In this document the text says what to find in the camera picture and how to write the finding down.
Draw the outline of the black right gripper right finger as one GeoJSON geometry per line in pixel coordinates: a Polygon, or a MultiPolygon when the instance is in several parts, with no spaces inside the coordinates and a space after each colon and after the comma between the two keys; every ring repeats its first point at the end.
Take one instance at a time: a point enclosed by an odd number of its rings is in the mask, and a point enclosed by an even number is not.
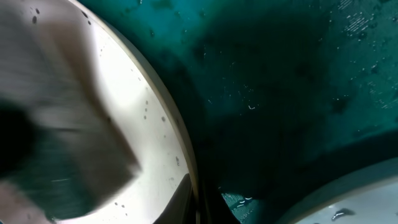
{"type": "Polygon", "coordinates": [[[218,189],[207,183],[202,184],[203,202],[201,222],[206,224],[239,224],[218,189]]]}

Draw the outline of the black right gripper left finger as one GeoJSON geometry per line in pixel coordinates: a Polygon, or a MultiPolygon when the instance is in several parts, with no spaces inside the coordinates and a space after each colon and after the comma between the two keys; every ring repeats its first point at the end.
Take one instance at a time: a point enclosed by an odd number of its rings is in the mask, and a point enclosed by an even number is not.
{"type": "Polygon", "coordinates": [[[198,198],[190,174],[185,174],[172,198],[154,224],[199,223],[198,198]]]}

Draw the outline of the white plate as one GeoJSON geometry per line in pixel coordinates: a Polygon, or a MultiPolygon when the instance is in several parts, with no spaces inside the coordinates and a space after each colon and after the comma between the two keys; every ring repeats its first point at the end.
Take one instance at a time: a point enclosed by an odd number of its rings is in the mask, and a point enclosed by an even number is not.
{"type": "Polygon", "coordinates": [[[48,220],[44,212],[1,180],[2,223],[154,223],[185,174],[197,185],[186,129],[162,81],[142,54],[115,28],[77,1],[2,1],[1,17],[24,22],[67,22],[89,41],[96,93],[139,165],[135,178],[95,211],[48,220]]]}

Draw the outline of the dark green sponge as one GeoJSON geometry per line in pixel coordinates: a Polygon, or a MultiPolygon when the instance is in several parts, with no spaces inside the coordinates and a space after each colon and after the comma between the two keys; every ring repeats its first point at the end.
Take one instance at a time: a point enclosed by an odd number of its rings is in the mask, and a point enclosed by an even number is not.
{"type": "Polygon", "coordinates": [[[88,46],[79,26],[1,17],[1,180],[51,221],[95,211],[139,170],[88,46]]]}

